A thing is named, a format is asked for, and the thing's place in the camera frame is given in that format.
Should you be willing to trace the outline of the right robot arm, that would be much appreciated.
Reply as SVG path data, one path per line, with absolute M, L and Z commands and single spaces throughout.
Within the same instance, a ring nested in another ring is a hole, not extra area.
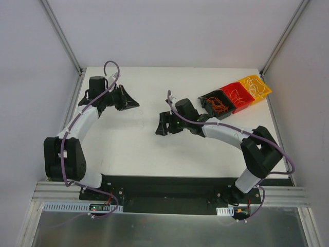
M 242 151 L 246 168 L 231 190 L 232 199 L 237 203 L 245 202 L 251 189 L 266 178 L 283 157 L 265 127 L 245 131 L 231 126 L 209 114 L 199 114 L 187 98 L 177 101 L 172 110 L 159 114 L 155 134 L 166 136 L 184 129 L 194 135 L 220 140 Z

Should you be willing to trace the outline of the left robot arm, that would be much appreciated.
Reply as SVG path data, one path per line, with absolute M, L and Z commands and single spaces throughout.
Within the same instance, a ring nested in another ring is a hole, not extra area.
M 78 183 L 91 187 L 90 193 L 97 200 L 104 200 L 109 188 L 102 183 L 101 173 L 87 168 L 81 144 L 106 108 L 124 111 L 139 106 L 124 86 L 117 84 L 118 78 L 118 74 L 90 77 L 89 88 L 78 103 L 73 119 L 57 136 L 44 140 L 46 176 L 66 185 Z

